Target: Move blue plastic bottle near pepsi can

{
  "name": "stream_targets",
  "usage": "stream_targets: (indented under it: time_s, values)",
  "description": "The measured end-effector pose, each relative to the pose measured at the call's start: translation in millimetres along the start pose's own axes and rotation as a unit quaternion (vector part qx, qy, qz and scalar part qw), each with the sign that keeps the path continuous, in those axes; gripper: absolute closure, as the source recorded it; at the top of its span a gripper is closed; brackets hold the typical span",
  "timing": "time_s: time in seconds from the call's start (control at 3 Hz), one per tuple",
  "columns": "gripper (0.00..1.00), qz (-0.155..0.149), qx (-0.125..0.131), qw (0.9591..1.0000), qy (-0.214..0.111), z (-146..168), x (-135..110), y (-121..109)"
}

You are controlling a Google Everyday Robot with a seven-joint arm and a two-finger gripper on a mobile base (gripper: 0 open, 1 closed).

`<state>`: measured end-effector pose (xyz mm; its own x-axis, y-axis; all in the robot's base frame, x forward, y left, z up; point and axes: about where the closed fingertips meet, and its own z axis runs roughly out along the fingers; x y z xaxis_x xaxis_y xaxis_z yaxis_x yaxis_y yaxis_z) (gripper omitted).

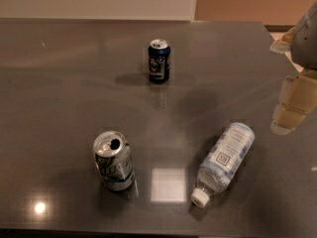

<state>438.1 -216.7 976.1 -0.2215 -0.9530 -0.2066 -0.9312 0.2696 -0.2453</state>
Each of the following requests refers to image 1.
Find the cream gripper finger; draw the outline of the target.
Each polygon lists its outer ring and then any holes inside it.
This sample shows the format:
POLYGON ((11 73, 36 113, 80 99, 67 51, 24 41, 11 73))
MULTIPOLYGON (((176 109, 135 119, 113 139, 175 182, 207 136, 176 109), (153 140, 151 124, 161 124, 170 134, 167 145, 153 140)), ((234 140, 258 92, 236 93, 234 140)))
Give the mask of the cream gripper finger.
POLYGON ((277 38, 269 47, 269 49, 278 54, 289 54, 293 40, 295 28, 292 27, 285 32, 280 38, 277 38))

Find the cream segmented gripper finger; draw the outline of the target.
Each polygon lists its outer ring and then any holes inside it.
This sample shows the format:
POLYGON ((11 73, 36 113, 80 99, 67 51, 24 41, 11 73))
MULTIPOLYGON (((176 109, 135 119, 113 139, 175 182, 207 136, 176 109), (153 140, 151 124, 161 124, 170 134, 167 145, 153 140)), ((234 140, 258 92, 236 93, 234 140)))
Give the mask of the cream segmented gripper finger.
POLYGON ((317 71, 303 69, 295 76, 288 75, 282 84, 270 130, 276 135, 287 135, 316 107, 317 71))

